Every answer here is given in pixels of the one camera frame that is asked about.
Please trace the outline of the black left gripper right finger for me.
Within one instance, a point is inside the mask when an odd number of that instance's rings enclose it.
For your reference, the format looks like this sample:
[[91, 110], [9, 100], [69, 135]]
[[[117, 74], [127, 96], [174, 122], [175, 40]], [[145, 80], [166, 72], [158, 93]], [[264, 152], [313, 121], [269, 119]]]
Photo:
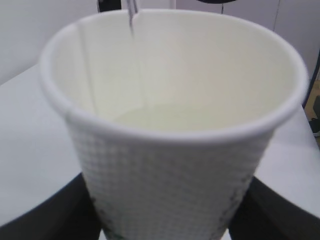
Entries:
[[228, 232], [232, 240], [318, 240], [320, 219], [254, 177]]

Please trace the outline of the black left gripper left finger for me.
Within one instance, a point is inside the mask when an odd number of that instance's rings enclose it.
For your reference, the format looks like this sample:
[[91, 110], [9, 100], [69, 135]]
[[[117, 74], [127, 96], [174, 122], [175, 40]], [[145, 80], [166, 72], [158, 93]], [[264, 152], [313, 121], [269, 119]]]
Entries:
[[97, 240], [101, 223], [82, 174], [22, 216], [0, 227], [2, 240]]

